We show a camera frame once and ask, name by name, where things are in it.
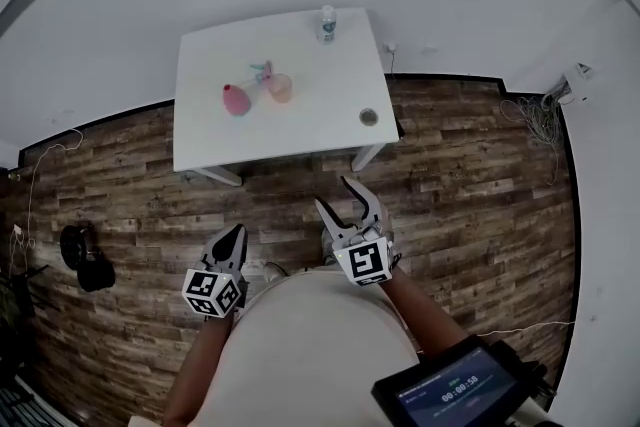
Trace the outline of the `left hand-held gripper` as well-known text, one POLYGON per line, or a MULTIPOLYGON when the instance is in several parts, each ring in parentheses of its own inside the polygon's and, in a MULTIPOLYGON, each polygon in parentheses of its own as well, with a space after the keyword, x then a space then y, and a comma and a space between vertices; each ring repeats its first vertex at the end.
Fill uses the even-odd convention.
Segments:
POLYGON ((199 315, 225 318, 244 306, 248 282, 240 273, 246 261, 248 234, 243 224, 229 226, 211 237, 202 250, 201 261, 224 272, 188 269, 181 295, 199 315))

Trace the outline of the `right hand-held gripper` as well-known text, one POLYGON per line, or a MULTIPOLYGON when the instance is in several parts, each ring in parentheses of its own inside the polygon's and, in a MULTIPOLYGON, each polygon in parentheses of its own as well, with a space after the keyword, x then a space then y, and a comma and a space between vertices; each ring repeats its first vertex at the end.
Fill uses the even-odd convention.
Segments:
POLYGON ((394 242, 387 237, 378 197, 355 179, 342 176, 347 190, 362 204, 362 229, 346 224, 322 198, 315 205, 332 243, 332 254, 349 281, 361 287, 392 279, 392 272, 402 258, 394 242))

